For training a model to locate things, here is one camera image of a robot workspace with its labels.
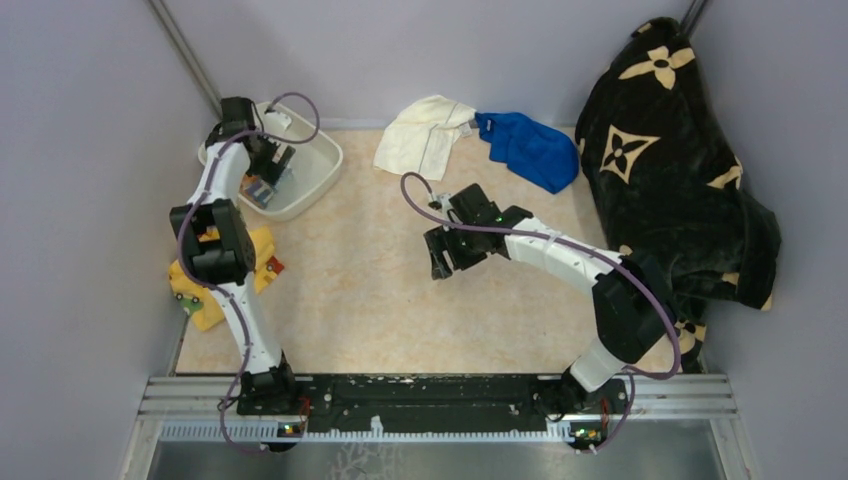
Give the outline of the rabbit print striped towel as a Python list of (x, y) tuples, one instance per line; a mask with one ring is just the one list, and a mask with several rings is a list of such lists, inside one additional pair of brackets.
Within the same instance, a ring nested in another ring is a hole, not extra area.
[(283, 210), (291, 203), (291, 195), (281, 177), (269, 182), (258, 175), (245, 176), (240, 184), (240, 195), (261, 211)]

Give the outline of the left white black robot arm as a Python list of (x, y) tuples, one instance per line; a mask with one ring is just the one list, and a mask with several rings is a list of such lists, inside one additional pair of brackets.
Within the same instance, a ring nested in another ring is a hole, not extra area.
[(237, 206), (241, 182), (252, 166), (247, 142), (269, 136), (245, 130), (208, 147), (196, 189), (184, 205), (171, 209), (169, 220), (180, 267), (211, 293), (241, 354), (239, 398), (260, 398), (273, 412), (285, 414), (297, 406), (300, 388), (262, 312), (255, 289), (256, 252)]

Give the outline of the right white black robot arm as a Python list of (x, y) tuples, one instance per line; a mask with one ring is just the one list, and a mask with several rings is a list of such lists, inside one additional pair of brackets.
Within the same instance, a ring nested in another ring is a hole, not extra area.
[(596, 336), (562, 376), (564, 401), (576, 412), (590, 411), (602, 398), (602, 386), (660, 339), (676, 337), (670, 290), (648, 255), (593, 247), (534, 216), (500, 215), (486, 226), (450, 223), (428, 230), (424, 239), (435, 280), (500, 255), (563, 280), (592, 300)]

